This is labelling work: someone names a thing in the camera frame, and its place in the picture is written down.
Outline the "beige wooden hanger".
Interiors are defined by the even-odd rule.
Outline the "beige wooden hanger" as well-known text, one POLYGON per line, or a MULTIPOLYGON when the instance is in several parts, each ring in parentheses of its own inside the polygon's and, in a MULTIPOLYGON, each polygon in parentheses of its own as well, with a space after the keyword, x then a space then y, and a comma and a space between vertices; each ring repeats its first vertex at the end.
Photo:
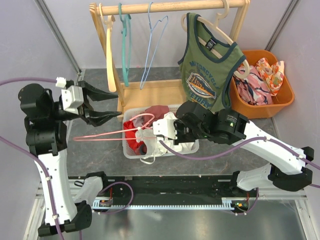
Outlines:
POLYGON ((112 56, 112 30, 113 23, 115 18, 113 15, 109 15, 107 20, 104 19, 102 3, 99 3, 99 13, 102 22, 106 25, 106 41, 105 41, 105 50, 106 50, 106 75, 107 75, 107 83, 108 89, 110 92, 114 93, 117 91, 116 81, 113 70, 113 56, 112 56))

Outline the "white plastic basket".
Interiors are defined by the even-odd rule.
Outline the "white plastic basket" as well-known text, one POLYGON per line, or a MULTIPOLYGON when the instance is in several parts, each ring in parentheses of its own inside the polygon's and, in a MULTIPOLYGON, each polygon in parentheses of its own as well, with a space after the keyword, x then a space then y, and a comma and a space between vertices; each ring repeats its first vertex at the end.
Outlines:
MULTIPOLYGON (((168 105, 169 111, 176 113, 177 109, 179 108, 181 104, 170 104, 168 105)), ((150 106, 145 107, 138 107, 138 108, 131 108, 124 111, 122 123, 129 121, 132 117, 144 112, 146 109, 148 109, 150 106)), ((128 145, 128 142, 126 140, 122 140, 122 147, 123 147, 123 154, 128 159, 140 159, 143 156, 137 155, 128 145)), ((199 150, 200 144, 199 140, 196 140, 190 150, 182 151, 180 152, 183 155, 187 154, 193 154, 196 153, 199 150)))

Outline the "mauve pink tank top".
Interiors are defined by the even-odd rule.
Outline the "mauve pink tank top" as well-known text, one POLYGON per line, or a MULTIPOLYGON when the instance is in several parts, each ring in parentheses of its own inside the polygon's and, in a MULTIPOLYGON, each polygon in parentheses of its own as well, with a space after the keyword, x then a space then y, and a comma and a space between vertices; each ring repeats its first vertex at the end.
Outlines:
POLYGON ((138 116, 135 119, 132 119, 131 121, 132 121, 133 126, 135 128, 138 128, 138 127, 142 128, 145 125, 145 117, 144 116, 138 116))

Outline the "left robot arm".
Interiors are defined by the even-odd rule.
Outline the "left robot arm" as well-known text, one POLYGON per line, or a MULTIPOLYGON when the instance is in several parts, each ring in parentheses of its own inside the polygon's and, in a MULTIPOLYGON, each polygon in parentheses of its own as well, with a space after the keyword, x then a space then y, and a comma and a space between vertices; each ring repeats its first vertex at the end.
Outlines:
POLYGON ((52 91, 31 83, 18 93, 20 108, 25 113, 26 144, 35 158, 45 200, 44 223, 38 228, 40 237, 63 232, 78 232, 90 227, 92 205, 96 196, 110 191, 103 171, 88 173, 80 191, 72 197, 67 173, 66 122, 81 119, 99 127, 120 115, 118 111, 95 111, 90 102, 115 99, 116 94, 100 90, 86 81, 57 82, 61 88, 58 101, 52 91))

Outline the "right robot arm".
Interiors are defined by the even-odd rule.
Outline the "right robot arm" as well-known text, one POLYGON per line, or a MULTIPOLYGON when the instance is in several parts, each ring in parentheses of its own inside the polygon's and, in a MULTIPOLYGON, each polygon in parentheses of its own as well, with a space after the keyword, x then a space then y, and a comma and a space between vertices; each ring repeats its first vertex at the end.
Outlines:
POLYGON ((312 184, 313 172, 306 165, 313 160, 311 147, 293 147, 269 133, 239 112, 225 108, 212 112, 192 101, 184 102, 170 124, 175 130, 174 143, 208 140, 230 145, 232 150, 245 149, 267 161, 249 171, 236 171, 229 191, 235 197, 255 188, 276 187, 297 192, 312 184))

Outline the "white tank top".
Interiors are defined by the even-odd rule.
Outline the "white tank top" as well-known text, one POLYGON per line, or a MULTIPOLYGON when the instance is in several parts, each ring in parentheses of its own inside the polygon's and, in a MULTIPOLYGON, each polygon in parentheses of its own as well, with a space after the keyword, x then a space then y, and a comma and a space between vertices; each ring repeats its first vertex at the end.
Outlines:
MULTIPOLYGON (((150 126, 149 128, 138 127, 135 132, 136 143, 141 144, 138 147, 139 160, 148 165, 152 165, 157 157, 172 154, 167 150, 154 135, 154 130, 150 126)), ((162 139, 164 144, 175 152, 183 155, 195 153, 199 149, 199 142, 186 142, 175 144, 173 140, 165 137, 162 139)))

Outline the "light blue hanger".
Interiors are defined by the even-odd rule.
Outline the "light blue hanger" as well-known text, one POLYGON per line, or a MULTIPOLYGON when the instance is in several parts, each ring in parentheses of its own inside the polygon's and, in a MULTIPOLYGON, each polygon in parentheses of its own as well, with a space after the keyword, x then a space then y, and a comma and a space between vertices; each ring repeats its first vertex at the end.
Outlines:
POLYGON ((153 2, 151 1, 148 5, 147 17, 149 24, 149 41, 147 46, 147 53, 144 63, 144 69, 142 73, 142 77, 140 79, 139 89, 142 90, 147 82, 147 79, 150 74, 151 67, 153 66, 153 62, 160 45, 160 41, 163 37, 164 31, 167 28, 169 23, 168 15, 159 18, 157 21, 152 22, 151 20, 151 7, 153 2))

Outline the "rust red tank top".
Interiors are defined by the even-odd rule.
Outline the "rust red tank top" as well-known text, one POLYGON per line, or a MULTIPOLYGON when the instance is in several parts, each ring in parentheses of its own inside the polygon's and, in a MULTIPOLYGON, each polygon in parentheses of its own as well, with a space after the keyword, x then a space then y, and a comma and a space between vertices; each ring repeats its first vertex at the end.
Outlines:
MULTIPOLYGON (((151 120, 147 127, 152 127, 152 124, 154 121, 157 121, 159 119, 163 119, 164 115, 170 111, 169 107, 167 105, 154 105, 144 110, 143 113, 148 113, 154 115, 154 119, 151 120)), ((138 155, 145 155, 147 153, 147 146, 146 146, 146 140, 143 142, 140 142, 140 146, 137 149, 138 155)))

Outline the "teal plastic hanger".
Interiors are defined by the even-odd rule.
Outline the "teal plastic hanger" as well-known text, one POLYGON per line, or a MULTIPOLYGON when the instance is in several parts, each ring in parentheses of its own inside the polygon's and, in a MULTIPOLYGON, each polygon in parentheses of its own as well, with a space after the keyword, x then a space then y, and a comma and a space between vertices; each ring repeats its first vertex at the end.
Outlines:
POLYGON ((123 14, 122 4, 118 4, 119 19, 122 24, 122 42, 121 42, 121 62, 122 62, 122 76, 126 87, 129 86, 129 71, 131 64, 132 51, 132 31, 131 31, 131 15, 123 14))

